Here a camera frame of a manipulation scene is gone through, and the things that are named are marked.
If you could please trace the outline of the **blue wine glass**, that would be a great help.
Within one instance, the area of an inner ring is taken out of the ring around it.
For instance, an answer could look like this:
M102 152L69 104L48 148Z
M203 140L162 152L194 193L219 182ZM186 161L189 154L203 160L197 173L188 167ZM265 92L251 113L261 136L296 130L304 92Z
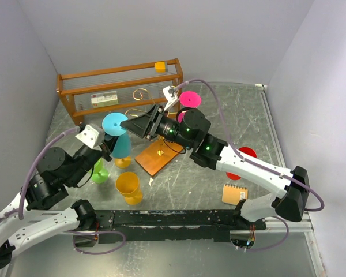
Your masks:
M131 139L121 123L127 121L127 116L122 113L110 113L103 118L102 128L109 136L116 137L117 141L112 150L112 157L123 159L131 154Z

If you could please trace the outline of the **pink wine glass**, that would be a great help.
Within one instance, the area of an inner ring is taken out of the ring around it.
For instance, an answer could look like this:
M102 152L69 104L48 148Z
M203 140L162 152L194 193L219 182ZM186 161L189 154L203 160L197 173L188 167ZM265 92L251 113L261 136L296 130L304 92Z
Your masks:
M198 108L200 106L201 97L196 92L186 91L180 95L179 101L183 108L177 112L176 120L178 123L181 123L187 110L191 108Z

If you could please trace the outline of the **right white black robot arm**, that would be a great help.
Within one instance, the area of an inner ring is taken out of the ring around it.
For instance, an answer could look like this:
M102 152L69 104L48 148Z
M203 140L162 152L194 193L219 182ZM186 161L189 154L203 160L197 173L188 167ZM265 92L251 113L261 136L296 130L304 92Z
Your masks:
M309 196L307 171L274 166L231 148L228 142L209 134L211 123L196 108L189 109L181 122L166 116L155 105L139 117L121 122L121 127L140 138L162 136L191 152L195 164L212 170L238 175L264 189L269 194L257 199L241 200L238 216L248 222L279 216L290 222L302 220Z

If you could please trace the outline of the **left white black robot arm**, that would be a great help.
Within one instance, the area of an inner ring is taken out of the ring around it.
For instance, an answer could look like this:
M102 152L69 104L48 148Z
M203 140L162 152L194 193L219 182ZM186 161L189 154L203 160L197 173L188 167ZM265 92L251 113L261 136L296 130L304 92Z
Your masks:
M110 161L117 138L107 136L101 149L83 145L73 156L59 147L47 148L40 158L37 174L26 182L20 193L0 212L0 270L20 253L63 232L83 233L96 226L96 213L88 200L77 200L69 208L37 223L42 215L77 188L96 163Z

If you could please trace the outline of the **orange wine glass rear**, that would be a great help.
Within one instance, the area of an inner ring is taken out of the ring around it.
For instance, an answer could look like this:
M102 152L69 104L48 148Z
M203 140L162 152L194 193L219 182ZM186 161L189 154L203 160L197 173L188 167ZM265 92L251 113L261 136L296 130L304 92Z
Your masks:
M131 156L125 158L115 158L115 165L120 169L125 169L131 165Z

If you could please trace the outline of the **orange wine glass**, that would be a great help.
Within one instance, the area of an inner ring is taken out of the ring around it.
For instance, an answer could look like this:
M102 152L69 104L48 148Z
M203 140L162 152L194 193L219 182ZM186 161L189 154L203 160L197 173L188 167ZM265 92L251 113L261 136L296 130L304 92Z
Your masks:
M125 158L115 158L115 165L120 169L125 169L131 165L131 156Z
M137 205L142 201L143 194L140 189L140 181L135 173L122 173L115 185L117 191L124 197L128 205Z

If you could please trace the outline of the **green wine glass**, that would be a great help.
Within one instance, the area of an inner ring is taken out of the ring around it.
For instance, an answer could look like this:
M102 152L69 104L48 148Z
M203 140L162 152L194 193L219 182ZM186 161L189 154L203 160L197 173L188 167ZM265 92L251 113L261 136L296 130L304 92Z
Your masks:
M91 180L92 182L96 184L101 184L103 182L106 182L109 177L109 172L107 169L103 166L103 159L100 158L94 165L92 169L89 170L89 173L91 174Z

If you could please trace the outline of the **wooden shelf rack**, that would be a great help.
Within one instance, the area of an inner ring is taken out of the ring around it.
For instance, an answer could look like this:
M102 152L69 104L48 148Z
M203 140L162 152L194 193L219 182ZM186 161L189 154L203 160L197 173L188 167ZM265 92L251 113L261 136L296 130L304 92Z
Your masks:
M58 74L57 94L75 124L85 117L115 110L129 110L154 103L165 103L163 88L183 81L183 69L178 58L169 59L168 72L157 73L156 62L79 73ZM117 91L119 104L93 108L91 95Z

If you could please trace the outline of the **orange wine glass front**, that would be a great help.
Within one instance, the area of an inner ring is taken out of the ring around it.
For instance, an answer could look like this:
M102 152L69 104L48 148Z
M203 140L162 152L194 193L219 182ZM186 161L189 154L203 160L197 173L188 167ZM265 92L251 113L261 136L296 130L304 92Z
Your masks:
M122 173L115 185L117 191L124 197L128 205L137 205L142 201L143 194L140 189L140 181L135 173Z

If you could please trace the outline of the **small white green box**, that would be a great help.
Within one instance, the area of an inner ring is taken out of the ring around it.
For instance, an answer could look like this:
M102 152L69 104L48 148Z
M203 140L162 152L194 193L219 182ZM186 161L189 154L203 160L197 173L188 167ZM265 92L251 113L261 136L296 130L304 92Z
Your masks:
M107 91L91 95L93 108L108 107L119 104L117 91Z

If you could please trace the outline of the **yellow grey block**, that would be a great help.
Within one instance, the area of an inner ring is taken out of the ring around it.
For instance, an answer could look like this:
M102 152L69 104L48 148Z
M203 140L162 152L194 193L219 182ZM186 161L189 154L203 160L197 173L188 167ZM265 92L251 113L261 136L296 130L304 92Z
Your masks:
M154 64L154 69L155 69L155 72L157 73L168 72L168 63L166 61L156 62Z

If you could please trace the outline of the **brown spiral notepad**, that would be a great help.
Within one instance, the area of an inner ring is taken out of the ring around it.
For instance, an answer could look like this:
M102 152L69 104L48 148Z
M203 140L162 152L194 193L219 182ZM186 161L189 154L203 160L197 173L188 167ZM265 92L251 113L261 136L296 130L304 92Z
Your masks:
M224 184L222 193L222 202L229 205L237 205L241 200L247 199L248 190L247 188Z

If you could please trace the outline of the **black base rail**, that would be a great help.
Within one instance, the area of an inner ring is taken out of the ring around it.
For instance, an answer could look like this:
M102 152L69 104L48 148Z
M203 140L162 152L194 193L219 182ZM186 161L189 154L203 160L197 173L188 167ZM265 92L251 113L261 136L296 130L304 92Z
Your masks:
M98 231L101 244L132 241L185 241L208 239L229 242L230 232L249 232L250 227L265 230L265 222L259 219L249 222L239 212L230 209L217 210L98 210L76 212L80 220L77 231Z

